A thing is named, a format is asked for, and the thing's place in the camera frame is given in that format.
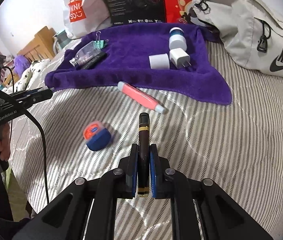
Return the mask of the striped bed cover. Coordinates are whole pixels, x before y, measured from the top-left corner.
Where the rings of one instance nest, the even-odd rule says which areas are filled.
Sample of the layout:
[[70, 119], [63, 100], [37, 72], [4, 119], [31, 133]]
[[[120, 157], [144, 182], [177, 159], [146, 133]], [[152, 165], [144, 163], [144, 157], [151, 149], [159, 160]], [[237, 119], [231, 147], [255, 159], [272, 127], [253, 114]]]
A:
[[[274, 239], [283, 239], [283, 78], [237, 66], [224, 47], [206, 44], [210, 63], [226, 80], [228, 106], [164, 90], [148, 90], [167, 109], [149, 111], [150, 140], [170, 166], [194, 180], [211, 178]], [[32, 208], [39, 212], [75, 178], [101, 177], [138, 141], [145, 108], [116, 87], [65, 89], [14, 120], [9, 163]], [[91, 151], [83, 137], [101, 122], [110, 143]]]

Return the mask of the white charger plug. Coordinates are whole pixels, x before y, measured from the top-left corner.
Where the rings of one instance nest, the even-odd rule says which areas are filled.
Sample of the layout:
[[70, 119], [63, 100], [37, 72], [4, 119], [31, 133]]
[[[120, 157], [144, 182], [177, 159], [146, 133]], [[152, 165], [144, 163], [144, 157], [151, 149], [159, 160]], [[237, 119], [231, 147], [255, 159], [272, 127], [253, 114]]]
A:
[[190, 55], [182, 50], [182, 48], [170, 50], [169, 59], [177, 69], [191, 66]]

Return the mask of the grey Nike backpack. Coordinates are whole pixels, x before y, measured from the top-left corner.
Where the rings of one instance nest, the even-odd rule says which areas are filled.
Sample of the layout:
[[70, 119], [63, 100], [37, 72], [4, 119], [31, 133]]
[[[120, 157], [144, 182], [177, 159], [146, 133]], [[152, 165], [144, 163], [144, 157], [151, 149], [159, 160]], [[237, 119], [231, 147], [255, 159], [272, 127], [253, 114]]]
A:
[[283, 16], [262, 0], [192, 0], [199, 21], [215, 27], [239, 66], [283, 77]]

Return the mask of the pink white tube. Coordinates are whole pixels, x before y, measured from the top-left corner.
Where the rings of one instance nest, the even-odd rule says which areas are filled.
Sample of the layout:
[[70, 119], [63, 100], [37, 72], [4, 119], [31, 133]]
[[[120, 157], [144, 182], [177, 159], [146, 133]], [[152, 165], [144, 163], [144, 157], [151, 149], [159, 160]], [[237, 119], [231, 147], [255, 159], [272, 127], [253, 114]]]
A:
[[142, 92], [141, 90], [125, 83], [123, 81], [119, 81], [117, 84], [118, 90], [122, 93], [129, 96], [131, 99], [135, 100], [142, 106], [154, 110], [158, 113], [164, 114], [166, 112], [165, 108], [152, 96]]

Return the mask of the grey green kettle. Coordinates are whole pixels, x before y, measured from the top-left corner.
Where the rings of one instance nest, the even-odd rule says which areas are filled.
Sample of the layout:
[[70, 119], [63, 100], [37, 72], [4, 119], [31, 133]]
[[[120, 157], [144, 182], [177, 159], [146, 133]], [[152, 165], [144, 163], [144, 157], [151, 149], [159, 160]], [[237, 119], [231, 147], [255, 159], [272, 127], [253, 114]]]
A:
[[58, 54], [69, 42], [71, 39], [68, 38], [65, 30], [60, 31], [53, 35], [53, 52], [54, 54]]

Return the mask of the pink blue vaseline jar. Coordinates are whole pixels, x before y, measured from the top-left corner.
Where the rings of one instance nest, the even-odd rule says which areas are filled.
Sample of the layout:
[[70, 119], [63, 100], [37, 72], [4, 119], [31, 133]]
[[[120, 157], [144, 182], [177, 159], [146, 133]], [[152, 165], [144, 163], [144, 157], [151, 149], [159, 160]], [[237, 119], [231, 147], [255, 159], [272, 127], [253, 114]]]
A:
[[105, 148], [111, 141], [109, 130], [99, 121], [91, 122], [83, 131], [86, 146], [91, 151], [99, 151]]

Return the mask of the clear bottle with pills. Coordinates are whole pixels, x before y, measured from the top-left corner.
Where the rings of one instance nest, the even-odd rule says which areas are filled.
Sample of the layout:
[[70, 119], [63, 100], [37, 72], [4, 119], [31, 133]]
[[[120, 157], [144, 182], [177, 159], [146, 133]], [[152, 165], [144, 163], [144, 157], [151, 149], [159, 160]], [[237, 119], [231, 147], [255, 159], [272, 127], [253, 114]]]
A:
[[88, 63], [92, 58], [96, 57], [101, 49], [95, 41], [91, 41], [83, 46], [75, 56], [69, 61], [73, 67], [80, 67]]

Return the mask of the white tape roll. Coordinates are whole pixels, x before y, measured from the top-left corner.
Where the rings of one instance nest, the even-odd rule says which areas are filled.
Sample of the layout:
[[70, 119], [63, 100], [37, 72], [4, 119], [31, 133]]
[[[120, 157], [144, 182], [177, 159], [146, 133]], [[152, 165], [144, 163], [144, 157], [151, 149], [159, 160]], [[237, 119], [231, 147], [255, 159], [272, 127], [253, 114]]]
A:
[[170, 60], [167, 54], [150, 55], [148, 59], [151, 69], [170, 69]]

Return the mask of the green binder clip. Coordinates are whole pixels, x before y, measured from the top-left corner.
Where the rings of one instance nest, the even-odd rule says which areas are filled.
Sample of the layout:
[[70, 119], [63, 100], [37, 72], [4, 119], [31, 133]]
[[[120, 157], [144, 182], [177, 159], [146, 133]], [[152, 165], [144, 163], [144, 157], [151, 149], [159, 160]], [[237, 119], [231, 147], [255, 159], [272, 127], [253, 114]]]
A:
[[109, 40], [101, 39], [101, 31], [96, 32], [96, 40], [94, 41], [94, 45], [100, 50], [104, 49], [108, 45]]

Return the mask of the black rectangular lighter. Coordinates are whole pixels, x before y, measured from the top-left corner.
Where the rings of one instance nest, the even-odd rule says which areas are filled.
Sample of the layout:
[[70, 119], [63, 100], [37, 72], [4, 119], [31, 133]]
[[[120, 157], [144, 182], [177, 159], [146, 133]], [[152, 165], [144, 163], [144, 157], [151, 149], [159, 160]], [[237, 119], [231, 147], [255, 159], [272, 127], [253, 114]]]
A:
[[101, 51], [97, 56], [92, 58], [88, 63], [84, 64], [81, 69], [92, 69], [94, 68], [99, 62], [103, 61], [107, 57], [107, 54], [104, 51]]

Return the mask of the black gold perfume bottle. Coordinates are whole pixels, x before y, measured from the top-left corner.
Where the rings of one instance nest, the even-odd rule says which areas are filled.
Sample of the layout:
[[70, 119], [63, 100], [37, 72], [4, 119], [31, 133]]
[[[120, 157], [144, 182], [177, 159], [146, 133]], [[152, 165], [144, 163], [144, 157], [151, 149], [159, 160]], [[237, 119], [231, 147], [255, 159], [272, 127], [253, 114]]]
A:
[[139, 146], [138, 146], [138, 194], [146, 196], [149, 193], [149, 160], [150, 160], [150, 118], [148, 113], [139, 116]]

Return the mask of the black headset box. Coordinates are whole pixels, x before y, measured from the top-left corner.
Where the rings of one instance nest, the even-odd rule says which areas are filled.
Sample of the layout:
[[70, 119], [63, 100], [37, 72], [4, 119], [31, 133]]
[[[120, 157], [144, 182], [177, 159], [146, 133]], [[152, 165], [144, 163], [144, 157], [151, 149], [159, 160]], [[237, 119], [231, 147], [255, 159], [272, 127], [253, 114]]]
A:
[[165, 22], [164, 0], [105, 0], [113, 25]]

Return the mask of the purple towel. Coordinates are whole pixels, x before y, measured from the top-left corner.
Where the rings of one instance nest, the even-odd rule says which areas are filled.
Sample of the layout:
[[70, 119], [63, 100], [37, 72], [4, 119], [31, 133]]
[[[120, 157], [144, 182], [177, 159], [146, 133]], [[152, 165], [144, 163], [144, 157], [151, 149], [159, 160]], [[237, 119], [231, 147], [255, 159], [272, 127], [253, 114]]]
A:
[[219, 42], [218, 36], [205, 27], [179, 24], [184, 31], [190, 66], [166, 70], [151, 69], [148, 57], [169, 51], [172, 23], [134, 23], [103, 29], [100, 37], [107, 40], [106, 58], [91, 69], [72, 66], [70, 60], [91, 41], [96, 33], [81, 39], [65, 51], [58, 68], [45, 76], [45, 85], [56, 90], [116, 86], [123, 81], [138, 88], [168, 90], [201, 102], [229, 105], [231, 91], [222, 75], [210, 64], [206, 42]]

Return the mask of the white Miniso shopping bag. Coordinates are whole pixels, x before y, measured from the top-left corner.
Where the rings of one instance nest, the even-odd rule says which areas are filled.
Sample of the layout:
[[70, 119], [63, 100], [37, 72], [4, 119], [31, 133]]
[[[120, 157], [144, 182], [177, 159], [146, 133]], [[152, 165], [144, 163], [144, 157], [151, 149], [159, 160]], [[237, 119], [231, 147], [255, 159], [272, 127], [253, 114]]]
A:
[[112, 25], [104, 0], [63, 1], [63, 22], [67, 37], [71, 40]]

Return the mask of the blue white cylindrical bottle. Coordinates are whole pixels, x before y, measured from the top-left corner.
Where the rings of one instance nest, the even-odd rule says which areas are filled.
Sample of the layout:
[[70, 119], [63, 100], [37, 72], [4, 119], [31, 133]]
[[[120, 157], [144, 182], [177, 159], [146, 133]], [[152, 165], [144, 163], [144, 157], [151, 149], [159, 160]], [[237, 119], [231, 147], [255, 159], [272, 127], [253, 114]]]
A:
[[169, 49], [180, 48], [184, 51], [187, 50], [186, 39], [184, 37], [184, 31], [179, 27], [173, 27], [170, 29], [169, 37]]

